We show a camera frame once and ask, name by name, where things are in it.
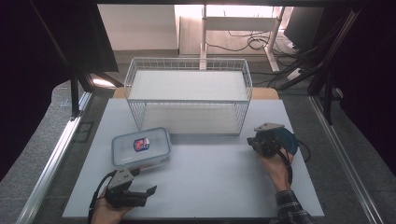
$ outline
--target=person's right hand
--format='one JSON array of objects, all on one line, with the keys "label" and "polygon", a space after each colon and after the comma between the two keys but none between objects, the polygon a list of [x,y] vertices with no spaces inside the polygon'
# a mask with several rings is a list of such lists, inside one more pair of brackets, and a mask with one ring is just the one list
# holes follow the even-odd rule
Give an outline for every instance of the person's right hand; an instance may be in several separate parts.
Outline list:
[{"label": "person's right hand", "polygon": [[[291,164],[293,156],[289,154],[285,148],[281,148],[280,151],[285,155],[286,158],[289,158]],[[280,156],[277,154],[275,154],[275,156],[272,158],[265,158],[261,155],[259,155],[259,157],[265,169],[267,169],[271,180],[273,181],[276,192],[290,190],[289,173],[282,158],[280,158]]]}]

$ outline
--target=blue sticker label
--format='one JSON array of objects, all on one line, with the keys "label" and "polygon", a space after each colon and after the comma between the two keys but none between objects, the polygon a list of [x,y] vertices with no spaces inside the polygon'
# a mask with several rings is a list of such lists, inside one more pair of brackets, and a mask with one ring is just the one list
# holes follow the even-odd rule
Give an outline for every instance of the blue sticker label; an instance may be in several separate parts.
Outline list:
[{"label": "blue sticker label", "polygon": [[149,149],[149,139],[148,138],[140,138],[134,140],[134,150],[136,152],[144,151]]}]

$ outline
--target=two-tier wire shelf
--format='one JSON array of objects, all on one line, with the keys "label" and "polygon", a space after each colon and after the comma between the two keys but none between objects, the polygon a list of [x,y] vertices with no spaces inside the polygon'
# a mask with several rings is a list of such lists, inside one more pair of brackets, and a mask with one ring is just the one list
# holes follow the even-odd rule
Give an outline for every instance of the two-tier wire shelf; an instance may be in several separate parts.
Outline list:
[{"label": "two-tier wire shelf", "polygon": [[124,93],[139,131],[238,135],[252,84],[243,59],[133,58]]}]

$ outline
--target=plaid shirt sleeve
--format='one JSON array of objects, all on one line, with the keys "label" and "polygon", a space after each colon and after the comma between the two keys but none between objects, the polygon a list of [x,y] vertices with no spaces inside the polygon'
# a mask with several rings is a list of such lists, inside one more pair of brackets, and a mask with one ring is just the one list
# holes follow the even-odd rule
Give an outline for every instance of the plaid shirt sleeve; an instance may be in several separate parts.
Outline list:
[{"label": "plaid shirt sleeve", "polygon": [[276,194],[278,224],[308,224],[316,221],[298,202],[292,190],[280,191]]}]

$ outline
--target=black fabric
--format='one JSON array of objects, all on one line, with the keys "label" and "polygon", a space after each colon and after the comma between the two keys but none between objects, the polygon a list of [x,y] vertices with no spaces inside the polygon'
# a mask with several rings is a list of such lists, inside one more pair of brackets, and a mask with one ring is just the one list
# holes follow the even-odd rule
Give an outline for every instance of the black fabric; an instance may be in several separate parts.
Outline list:
[{"label": "black fabric", "polygon": [[96,5],[0,1],[1,179],[45,116],[53,88],[77,67],[84,75],[118,71]]},{"label": "black fabric", "polygon": [[369,1],[337,52],[332,66],[334,84],[344,94],[341,107],[394,174],[395,10],[396,6],[390,1]]}]

